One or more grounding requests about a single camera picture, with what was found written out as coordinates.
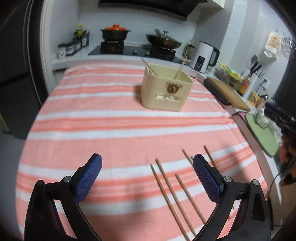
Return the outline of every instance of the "electric kettle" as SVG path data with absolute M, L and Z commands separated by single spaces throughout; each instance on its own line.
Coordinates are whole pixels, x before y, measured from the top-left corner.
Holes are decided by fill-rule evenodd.
M 210 63 L 214 52 L 216 53 L 216 57 L 214 62 Z M 215 66 L 217 64 L 219 55 L 220 51 L 217 48 L 205 42 L 199 41 L 196 47 L 195 55 L 192 58 L 189 67 L 198 72 L 205 73 L 208 66 Z

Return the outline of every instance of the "green tray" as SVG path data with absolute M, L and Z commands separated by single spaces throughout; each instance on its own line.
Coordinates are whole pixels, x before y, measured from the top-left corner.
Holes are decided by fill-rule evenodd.
M 275 156 L 279 145 L 269 128 L 261 128 L 254 120 L 254 115 L 246 114 L 247 125 L 257 139 L 263 151 L 269 156 Z

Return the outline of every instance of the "orange pot lid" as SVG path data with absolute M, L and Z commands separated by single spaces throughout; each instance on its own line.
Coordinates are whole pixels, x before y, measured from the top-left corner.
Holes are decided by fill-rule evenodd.
M 122 28 L 122 27 L 120 27 L 120 25 L 117 25 L 117 24 L 113 24 L 112 27 L 105 28 L 104 30 L 123 30 L 123 31 L 127 31 L 126 28 Z

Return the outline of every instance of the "beige storage box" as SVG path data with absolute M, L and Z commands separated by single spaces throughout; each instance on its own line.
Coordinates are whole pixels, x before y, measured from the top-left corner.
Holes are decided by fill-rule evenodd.
M 149 64 L 145 69 L 142 87 L 142 105 L 148 109 L 181 111 L 192 89 L 193 81 L 178 69 Z

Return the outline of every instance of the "gas stove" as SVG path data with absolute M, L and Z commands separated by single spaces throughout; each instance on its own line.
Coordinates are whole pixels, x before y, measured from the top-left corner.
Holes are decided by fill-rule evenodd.
M 129 55 L 138 57 L 148 57 L 162 59 L 174 63 L 181 64 L 182 60 L 175 56 L 176 51 L 171 49 L 158 48 L 155 46 L 150 47 L 134 47 L 126 46 L 123 42 L 102 42 L 97 46 L 89 55 L 99 54 L 116 54 L 116 55 Z

